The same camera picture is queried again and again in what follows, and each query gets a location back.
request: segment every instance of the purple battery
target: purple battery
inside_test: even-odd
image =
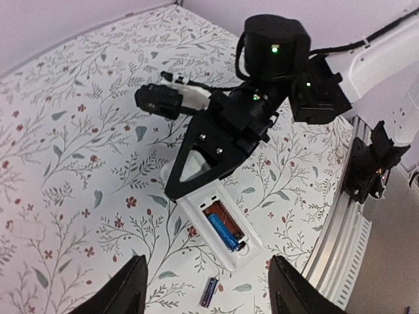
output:
[[[211,299],[217,289],[218,280],[216,278],[211,278],[208,281],[208,285],[205,289],[204,295],[202,297],[201,306],[208,308],[210,306]]]

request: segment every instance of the cable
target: cable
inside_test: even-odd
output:
[[[369,35],[366,38],[366,41],[370,43],[370,42],[376,40],[377,38],[383,36],[384,34],[388,33],[389,31],[395,29],[400,23],[404,22],[405,20],[411,18],[414,15],[417,15],[418,13],[419,13],[419,8],[417,8],[417,9],[413,10],[412,12],[396,19],[392,23],[384,26],[383,28],[379,29],[375,33]],[[365,45],[365,41],[362,40],[362,41],[357,41],[356,43],[346,44],[344,46],[315,49],[315,50],[310,51],[310,56],[312,56],[314,54],[330,54],[330,53],[333,53],[333,52],[345,52],[345,51],[349,51],[349,50],[353,50],[353,49],[362,47],[364,45]]]

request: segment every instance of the white tablecloth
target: white tablecloth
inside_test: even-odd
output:
[[[287,104],[279,109],[271,142],[224,181],[266,248],[229,273],[163,194],[160,169],[175,158],[188,119],[149,116],[134,102],[161,70],[237,84],[236,41],[169,6],[79,36],[1,80],[1,313],[67,313],[133,254],[148,260],[148,313],[270,313],[270,257],[302,271],[351,126],[342,118],[292,125]],[[205,310],[198,303],[211,276],[221,285]]]

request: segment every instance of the white wall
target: white wall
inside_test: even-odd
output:
[[[244,20],[270,13],[300,20],[312,47],[346,44],[399,16],[410,0],[185,0],[184,7],[239,35]]]
[[[358,41],[404,15],[405,8],[410,10],[417,6],[418,0],[185,0],[187,9],[236,35],[242,33],[244,20],[255,14],[271,13],[295,18],[309,32],[312,48]],[[417,73],[419,64],[378,85],[354,104],[350,114],[358,114],[370,127],[379,120],[392,121],[393,109],[400,108]],[[419,162],[419,136],[403,158],[407,167],[416,162]]]
[[[64,39],[172,0],[0,0],[0,75]]]

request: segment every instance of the green led light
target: green led light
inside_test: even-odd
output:
[[[280,51],[280,46],[278,44],[273,44],[270,47],[270,51],[272,51],[273,54],[278,54],[278,52]]]

